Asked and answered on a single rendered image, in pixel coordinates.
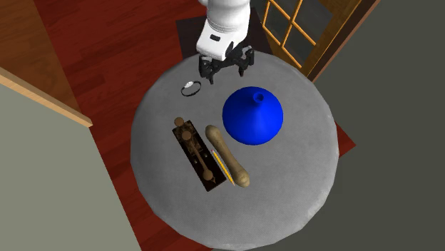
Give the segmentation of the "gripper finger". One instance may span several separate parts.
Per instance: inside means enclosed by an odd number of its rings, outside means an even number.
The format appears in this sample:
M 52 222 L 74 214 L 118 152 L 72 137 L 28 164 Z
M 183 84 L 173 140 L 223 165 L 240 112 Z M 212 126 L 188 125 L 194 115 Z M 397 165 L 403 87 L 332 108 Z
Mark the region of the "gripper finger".
M 213 76 L 223 67 L 222 61 L 219 60 L 207 60 L 200 59 L 198 65 L 198 71 L 202 78 L 209 80 L 210 84 L 214 84 Z
M 240 77 L 244 76 L 245 70 L 255 63 L 255 50 L 251 46 L 246 46 L 241 50 L 241 56 L 237 62 Z

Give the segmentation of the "wooden door with glass panes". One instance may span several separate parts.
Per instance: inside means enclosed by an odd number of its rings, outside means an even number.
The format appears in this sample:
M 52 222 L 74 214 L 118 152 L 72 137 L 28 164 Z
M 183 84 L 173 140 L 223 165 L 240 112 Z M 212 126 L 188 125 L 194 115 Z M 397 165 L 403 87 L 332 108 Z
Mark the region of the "wooden door with glass panes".
M 314 81 L 380 0 L 262 0 L 272 52 Z

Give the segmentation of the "round grey table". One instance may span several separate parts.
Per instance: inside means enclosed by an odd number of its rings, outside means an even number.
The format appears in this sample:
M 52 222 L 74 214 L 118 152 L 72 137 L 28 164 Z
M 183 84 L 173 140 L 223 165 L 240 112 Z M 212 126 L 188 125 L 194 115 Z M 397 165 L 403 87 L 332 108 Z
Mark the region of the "round grey table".
M 243 251 L 301 230 L 324 205 L 337 169 L 337 128 L 326 101 L 296 68 L 262 52 L 243 76 L 227 67 L 194 96 L 183 96 L 182 87 L 199 77 L 198 57 L 185 59 L 148 89 L 135 112 L 131 165 L 150 208 L 181 235 L 211 248 Z M 173 134 L 174 120 L 190 121 L 200 135 L 208 125 L 222 128 L 226 99 L 245 86 L 277 97 L 282 128 L 256 146 L 224 133 L 250 184 L 224 182 L 207 191 Z

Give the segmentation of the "black wristband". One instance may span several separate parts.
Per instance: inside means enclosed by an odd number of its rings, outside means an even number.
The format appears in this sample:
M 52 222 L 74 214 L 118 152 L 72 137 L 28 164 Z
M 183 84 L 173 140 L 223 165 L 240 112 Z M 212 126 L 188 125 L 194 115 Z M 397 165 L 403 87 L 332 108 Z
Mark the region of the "black wristband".
M 180 90 L 182 96 L 191 97 L 200 91 L 202 87 L 199 81 L 188 81 Z

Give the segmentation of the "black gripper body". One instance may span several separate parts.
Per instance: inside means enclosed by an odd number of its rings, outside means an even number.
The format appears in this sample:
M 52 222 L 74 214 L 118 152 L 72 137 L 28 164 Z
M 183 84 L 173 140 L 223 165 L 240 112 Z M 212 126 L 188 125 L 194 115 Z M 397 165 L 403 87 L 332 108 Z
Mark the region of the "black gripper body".
M 226 59 L 224 61 L 222 61 L 222 67 L 228 67 L 228 66 L 237 66 L 237 62 L 241 56 L 241 50 L 244 47 L 242 45 L 238 45 L 236 46 L 233 50 L 231 50 Z M 204 55 L 199 55 L 199 60 L 200 59 L 207 59 L 207 60 L 212 60 L 213 58 L 209 57 L 209 56 L 204 56 Z

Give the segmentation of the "yellow pencil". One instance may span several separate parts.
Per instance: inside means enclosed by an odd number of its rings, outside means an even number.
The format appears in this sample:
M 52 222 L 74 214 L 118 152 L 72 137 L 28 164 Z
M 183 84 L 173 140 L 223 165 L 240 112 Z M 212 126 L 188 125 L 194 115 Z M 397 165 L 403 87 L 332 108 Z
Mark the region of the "yellow pencil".
M 219 158 L 218 154 L 212 149 L 211 153 L 214 155 L 216 161 L 218 162 L 219 166 L 222 168 L 223 172 L 225 173 L 226 177 L 229 179 L 229 181 L 235 186 L 234 180 L 232 179 L 231 175 L 227 171 L 226 167 L 224 166 L 223 162 Z

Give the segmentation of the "wooden rolling pin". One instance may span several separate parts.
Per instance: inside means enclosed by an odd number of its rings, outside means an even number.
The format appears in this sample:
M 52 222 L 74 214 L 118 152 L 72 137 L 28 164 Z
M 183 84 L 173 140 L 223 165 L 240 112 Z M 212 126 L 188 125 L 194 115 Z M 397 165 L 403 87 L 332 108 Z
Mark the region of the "wooden rolling pin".
M 214 149 L 220 154 L 234 183 L 242 188 L 248 187 L 250 184 L 250 176 L 230 152 L 220 130 L 214 125 L 207 125 L 205 127 L 205 135 Z

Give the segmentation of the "dark wooden telegraph key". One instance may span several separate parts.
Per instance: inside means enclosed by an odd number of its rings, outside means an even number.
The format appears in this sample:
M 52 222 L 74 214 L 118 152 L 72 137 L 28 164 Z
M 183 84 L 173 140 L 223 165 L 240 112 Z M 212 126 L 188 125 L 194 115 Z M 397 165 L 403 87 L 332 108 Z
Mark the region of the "dark wooden telegraph key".
M 172 132 L 205 190 L 209 192 L 224 183 L 227 180 L 225 174 L 212 157 L 212 153 L 204 144 L 192 122 L 177 117 L 174 124 Z

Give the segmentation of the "blue vase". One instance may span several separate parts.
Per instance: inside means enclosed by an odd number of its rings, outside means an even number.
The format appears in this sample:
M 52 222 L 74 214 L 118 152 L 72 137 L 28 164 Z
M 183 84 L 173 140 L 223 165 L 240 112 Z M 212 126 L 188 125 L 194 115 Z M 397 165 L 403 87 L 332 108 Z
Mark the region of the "blue vase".
M 245 145 L 270 141 L 280 131 L 283 120 L 283 109 L 277 97 L 256 86 L 236 90 L 222 108 L 225 130 Z

